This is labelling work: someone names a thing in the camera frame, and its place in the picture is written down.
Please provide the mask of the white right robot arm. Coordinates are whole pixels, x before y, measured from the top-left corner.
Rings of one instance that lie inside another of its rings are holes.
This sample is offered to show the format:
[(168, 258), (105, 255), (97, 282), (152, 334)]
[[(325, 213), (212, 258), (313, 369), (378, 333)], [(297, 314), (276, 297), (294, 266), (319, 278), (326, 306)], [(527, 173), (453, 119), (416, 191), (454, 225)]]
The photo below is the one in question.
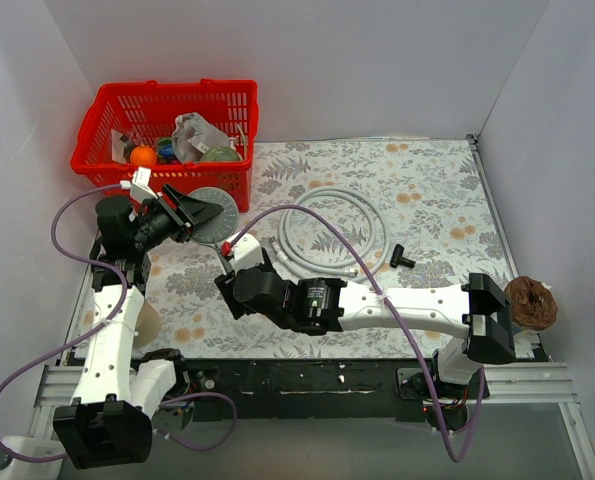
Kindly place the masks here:
[(370, 328), (434, 331), (450, 336), (433, 356), (431, 389), (452, 397), (483, 365), (515, 362), (511, 302), (483, 273), (441, 288), (373, 288), (336, 278), (294, 283), (262, 264), (214, 281), (235, 319), (260, 314), (278, 328), (309, 336)]

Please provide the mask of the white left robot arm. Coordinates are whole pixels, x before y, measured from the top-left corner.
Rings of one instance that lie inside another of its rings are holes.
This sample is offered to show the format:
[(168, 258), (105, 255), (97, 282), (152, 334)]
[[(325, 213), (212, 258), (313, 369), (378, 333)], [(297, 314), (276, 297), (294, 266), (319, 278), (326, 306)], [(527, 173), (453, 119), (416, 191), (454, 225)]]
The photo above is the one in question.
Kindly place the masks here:
[(179, 351), (148, 355), (131, 369), (138, 319), (146, 305), (148, 253), (167, 239), (190, 240), (194, 228), (223, 213), (166, 185), (139, 208), (116, 194), (95, 206), (99, 236), (89, 254), (95, 320), (78, 385), (69, 405), (56, 409), (53, 429), (78, 469), (142, 463), (152, 447), (152, 418), (167, 398), (190, 386)]

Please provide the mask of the grey shower head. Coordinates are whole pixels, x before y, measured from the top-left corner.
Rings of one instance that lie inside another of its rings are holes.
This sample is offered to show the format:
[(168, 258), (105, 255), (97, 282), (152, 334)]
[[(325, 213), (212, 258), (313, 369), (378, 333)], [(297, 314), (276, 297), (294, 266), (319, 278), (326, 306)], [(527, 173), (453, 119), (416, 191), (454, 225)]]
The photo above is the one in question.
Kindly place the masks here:
[(235, 200), (229, 193), (216, 187), (194, 190), (190, 193), (190, 198), (221, 208), (211, 219), (195, 226), (190, 235), (192, 242), (211, 247), (220, 253), (223, 243), (231, 238), (238, 228), (239, 210)]

